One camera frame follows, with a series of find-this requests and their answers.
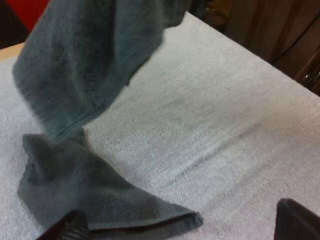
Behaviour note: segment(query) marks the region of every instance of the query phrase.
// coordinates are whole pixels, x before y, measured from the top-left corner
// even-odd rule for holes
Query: terry cloth
[[[18,195],[45,228],[72,210],[86,214],[92,239],[163,240],[203,224],[199,213],[139,189],[90,152],[83,130],[60,144],[22,138],[29,159]]]
[[[101,115],[181,23],[190,0],[51,0],[13,75],[47,137]]]

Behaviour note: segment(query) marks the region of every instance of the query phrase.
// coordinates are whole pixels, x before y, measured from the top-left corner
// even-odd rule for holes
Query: folded towel
[[[47,137],[59,142],[101,115],[190,3],[51,0],[13,68]]]
[[[163,240],[203,224],[199,213],[165,202],[122,178],[90,152],[83,130],[60,144],[22,138],[29,159],[19,197],[45,228],[85,212],[92,239]]]

